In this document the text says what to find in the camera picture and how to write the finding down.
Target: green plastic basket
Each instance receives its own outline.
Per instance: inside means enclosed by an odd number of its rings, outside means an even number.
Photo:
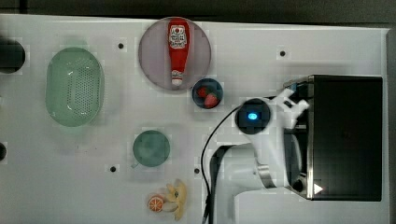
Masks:
[[[47,71],[47,111],[64,126],[81,126],[99,112],[104,89],[102,67],[91,53],[80,48],[61,50]]]

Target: orange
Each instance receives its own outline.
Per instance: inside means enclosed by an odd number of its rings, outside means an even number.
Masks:
[[[163,210],[163,197],[154,195],[148,201],[148,208],[153,212],[161,212]]]

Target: ketchup bottle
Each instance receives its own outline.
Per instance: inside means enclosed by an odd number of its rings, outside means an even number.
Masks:
[[[186,20],[175,18],[169,21],[168,47],[171,57],[172,84],[180,86],[183,82],[190,47],[190,28]]]

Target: bottle label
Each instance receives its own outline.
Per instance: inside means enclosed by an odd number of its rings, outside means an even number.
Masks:
[[[169,44],[172,49],[184,49],[187,45],[187,37],[183,25],[172,25],[169,35]]]
[[[172,71],[172,79],[183,79],[183,73],[173,70]]]

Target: blue bowl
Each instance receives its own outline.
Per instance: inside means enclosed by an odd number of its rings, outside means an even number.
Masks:
[[[223,97],[223,89],[221,85],[213,78],[204,78],[199,80],[197,83],[195,83],[194,87],[192,88],[192,100],[195,102],[196,105],[203,109],[212,109],[215,108],[216,106],[212,108],[206,108],[205,107],[205,98],[201,98],[197,94],[197,90],[199,90],[201,87],[207,87],[211,92],[215,93],[218,96],[219,103],[222,100]]]

